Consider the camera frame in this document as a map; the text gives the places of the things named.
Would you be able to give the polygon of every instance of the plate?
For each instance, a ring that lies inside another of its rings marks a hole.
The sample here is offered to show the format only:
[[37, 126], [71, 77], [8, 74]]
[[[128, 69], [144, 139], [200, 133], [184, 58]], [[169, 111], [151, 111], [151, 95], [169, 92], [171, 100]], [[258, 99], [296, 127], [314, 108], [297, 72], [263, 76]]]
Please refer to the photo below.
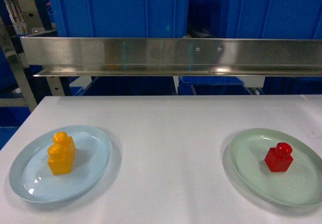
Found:
[[[47, 149], [56, 132], [72, 136], [76, 153], [70, 173], [53, 175]], [[102, 177], [112, 154], [109, 137], [91, 126], [68, 126], [50, 131], [27, 145], [9, 173], [12, 190], [22, 199], [37, 203], [60, 202], [83, 194]]]
[[[287, 142], [293, 148], [286, 172], [271, 172], [264, 159], [270, 147]], [[287, 206], [322, 203], [322, 159], [301, 141], [270, 129], [239, 133], [229, 146], [232, 165], [246, 185], [261, 198]]]

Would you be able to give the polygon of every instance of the metal rail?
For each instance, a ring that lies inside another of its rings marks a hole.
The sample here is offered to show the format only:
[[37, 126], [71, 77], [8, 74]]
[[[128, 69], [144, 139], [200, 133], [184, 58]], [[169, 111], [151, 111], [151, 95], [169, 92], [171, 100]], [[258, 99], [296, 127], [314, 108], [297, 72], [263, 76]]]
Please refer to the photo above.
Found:
[[23, 37], [35, 76], [322, 76], [322, 40]]

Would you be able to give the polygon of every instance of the metal frame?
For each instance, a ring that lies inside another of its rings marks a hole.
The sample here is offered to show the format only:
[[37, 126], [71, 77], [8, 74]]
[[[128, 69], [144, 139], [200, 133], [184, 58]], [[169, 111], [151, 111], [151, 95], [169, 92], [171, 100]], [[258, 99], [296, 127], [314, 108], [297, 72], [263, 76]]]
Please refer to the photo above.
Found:
[[[43, 25], [43, 21], [39, 14], [41, 9], [37, 7], [36, 0], [18, 0], [18, 3], [22, 13], [24, 14], [27, 28], [30, 33], [44, 32], [45, 28], [50, 27], [48, 25], [46, 27]], [[46, 13], [44, 13], [42, 17], [46, 17], [45, 21], [49, 21], [49, 16]], [[71, 95], [69, 85], [65, 83], [66, 80], [63, 78], [55, 77], [49, 81], [47, 78], [47, 82], [53, 96]]]
[[18, 58], [17, 52], [14, 48], [14, 45], [11, 41], [11, 37], [8, 34], [6, 26], [2, 19], [0, 18], [0, 46], [8, 60], [8, 63], [11, 67], [11, 70], [16, 78], [17, 84], [21, 89], [21, 92], [24, 96], [23, 99], [1, 99], [0, 106], [28, 106], [30, 111], [33, 111], [37, 102], [33, 95], [33, 92], [29, 86], [28, 80], [25, 76], [23, 66]]
[[322, 76], [322, 40], [22, 38], [36, 76]]

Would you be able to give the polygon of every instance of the blue plastic crate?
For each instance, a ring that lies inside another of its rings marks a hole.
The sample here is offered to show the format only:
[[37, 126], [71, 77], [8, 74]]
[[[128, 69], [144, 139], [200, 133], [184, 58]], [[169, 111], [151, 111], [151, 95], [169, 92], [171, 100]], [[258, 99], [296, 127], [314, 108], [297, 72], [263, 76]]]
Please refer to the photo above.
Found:
[[266, 95], [322, 94], [322, 77], [266, 77]]
[[244, 85], [194, 85], [194, 95], [252, 95]]
[[[228, 94], [229, 89], [238, 89], [244, 85], [237, 77], [179, 77], [179, 95], [240, 95]], [[218, 94], [196, 94], [202, 92], [218, 92]]]
[[173, 77], [97, 77], [83, 96], [169, 96], [176, 95]]
[[15, 134], [18, 127], [0, 127], [0, 150], [5, 146], [8, 140]]
[[183, 37], [188, 1], [50, 0], [64, 37]]
[[219, 38], [322, 39], [322, 0], [190, 0], [188, 22]]

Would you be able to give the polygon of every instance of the table surface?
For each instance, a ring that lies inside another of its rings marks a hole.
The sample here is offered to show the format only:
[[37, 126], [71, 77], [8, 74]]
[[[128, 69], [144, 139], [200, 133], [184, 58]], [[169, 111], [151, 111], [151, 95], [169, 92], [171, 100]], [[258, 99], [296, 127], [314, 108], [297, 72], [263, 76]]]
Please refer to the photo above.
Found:
[[[9, 185], [15, 157], [69, 125], [111, 138], [102, 179], [63, 203], [21, 200]], [[0, 223], [319, 223], [321, 205], [276, 206], [234, 177], [227, 146], [258, 127], [322, 156], [322, 96], [46, 97], [0, 151]]]

